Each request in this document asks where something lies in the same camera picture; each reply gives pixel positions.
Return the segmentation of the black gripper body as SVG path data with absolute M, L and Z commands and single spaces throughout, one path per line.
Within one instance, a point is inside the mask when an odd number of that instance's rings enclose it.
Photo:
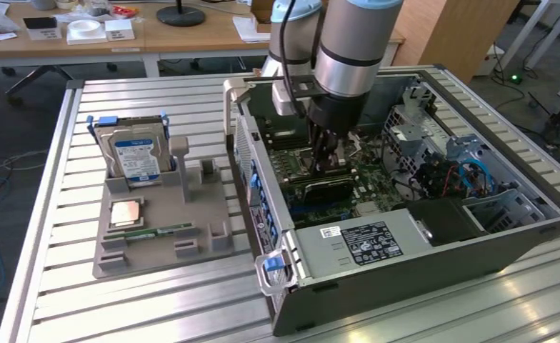
M 333 94 L 313 96 L 308 107 L 309 126 L 346 134 L 356 126 L 368 101 L 368 94 L 341 97 Z

